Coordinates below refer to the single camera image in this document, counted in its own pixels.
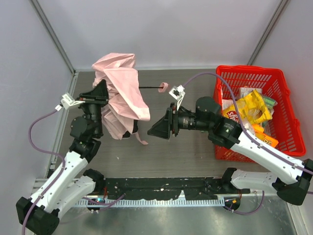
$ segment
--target red plastic basket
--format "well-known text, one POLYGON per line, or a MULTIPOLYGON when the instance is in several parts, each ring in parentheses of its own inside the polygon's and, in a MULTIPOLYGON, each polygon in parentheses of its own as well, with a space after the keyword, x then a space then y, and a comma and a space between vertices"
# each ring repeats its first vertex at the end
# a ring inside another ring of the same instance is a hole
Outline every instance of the red plastic basket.
MULTIPOLYGON (((271 136, 279 141, 276 148, 293 157, 305 155, 300 122, 294 116, 289 98, 290 90, 281 70, 256 66, 218 66, 216 73, 227 81, 235 96, 240 87, 248 86, 262 88, 263 94, 275 99, 278 104, 274 107, 275 112, 273 119, 269 121, 269 129, 271 136)), ((231 99, 229 90, 220 79, 216 79, 213 98, 220 105, 222 98, 231 99)), ((227 161, 254 162, 244 155, 219 146, 215 146, 215 157, 227 161)))

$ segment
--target pink umbrella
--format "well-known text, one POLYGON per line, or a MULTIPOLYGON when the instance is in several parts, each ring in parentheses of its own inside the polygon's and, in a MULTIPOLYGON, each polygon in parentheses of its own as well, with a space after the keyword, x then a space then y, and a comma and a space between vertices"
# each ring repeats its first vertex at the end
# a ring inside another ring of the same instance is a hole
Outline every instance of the pink umbrella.
MULTIPOLYGON (((109 103, 102 110, 102 123, 116 140, 128 138, 135 134, 144 145, 138 134, 137 121, 149 121, 149 107, 143 101, 139 91, 138 71, 134 54, 110 53, 92 65, 96 78, 94 87, 105 79, 109 92, 109 103)), ((165 92, 167 83, 160 85, 159 92, 165 92)))

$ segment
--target metal corner post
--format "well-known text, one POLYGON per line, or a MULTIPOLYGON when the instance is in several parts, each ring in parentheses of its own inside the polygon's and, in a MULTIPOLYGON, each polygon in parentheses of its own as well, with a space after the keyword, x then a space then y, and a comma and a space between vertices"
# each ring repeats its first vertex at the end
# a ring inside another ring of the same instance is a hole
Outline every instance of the metal corner post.
POLYGON ((262 47, 264 46, 266 40, 268 39, 270 33, 273 31, 276 23, 278 22, 279 18, 283 14, 284 10, 286 9, 288 3, 290 0, 281 0, 280 3, 278 4, 272 18, 270 19, 262 37, 260 38, 256 48, 254 49, 253 54, 251 55, 247 65, 252 65, 256 58, 258 57, 262 47))
POLYGON ((43 9, 41 8, 38 0, 29 0, 31 5, 34 7, 34 10, 36 11, 38 17, 40 18, 41 22, 43 23, 44 27, 46 28, 49 36, 51 37, 53 43, 55 44, 57 50, 59 51, 60 55, 62 56, 64 62, 66 63, 68 69, 70 70, 70 72, 72 73, 72 75, 75 74, 75 69, 72 65, 72 63, 70 62, 64 48, 62 47, 57 35, 55 34, 47 16, 45 15, 43 9))

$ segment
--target yellow snack bag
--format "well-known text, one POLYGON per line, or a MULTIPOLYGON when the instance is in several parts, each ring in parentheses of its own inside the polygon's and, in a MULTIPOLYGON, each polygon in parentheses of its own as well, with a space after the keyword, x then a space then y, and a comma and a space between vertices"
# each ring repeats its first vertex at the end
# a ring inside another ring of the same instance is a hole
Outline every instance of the yellow snack bag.
MULTIPOLYGON (((236 101, 241 119, 247 118, 251 124, 258 124, 272 119, 272 115, 268 110, 261 95, 256 91, 249 93, 245 97, 236 101)), ((239 122, 235 106, 232 104, 223 110, 223 116, 239 122)))

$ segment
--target white wall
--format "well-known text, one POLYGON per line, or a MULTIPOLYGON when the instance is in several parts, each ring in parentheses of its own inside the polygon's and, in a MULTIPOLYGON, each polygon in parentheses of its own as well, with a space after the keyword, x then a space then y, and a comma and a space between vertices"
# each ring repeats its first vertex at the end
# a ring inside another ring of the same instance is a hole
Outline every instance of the white wall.
MULTIPOLYGON (((0 1, 0 34, 0 233, 15 235, 22 227, 15 204, 30 196, 49 160, 31 148, 28 127, 53 111, 71 74, 29 1, 0 1)), ((35 127, 38 146, 52 149, 57 120, 35 127)))
POLYGON ((137 67, 246 64, 279 0, 39 0, 76 69, 110 52, 137 67))
MULTIPOLYGON (((291 1, 254 64, 279 68, 285 73, 293 108, 301 122, 307 147, 305 159, 313 159, 312 10, 312 0, 291 1)), ((301 211, 309 234, 313 234, 313 196, 307 196, 301 211)))

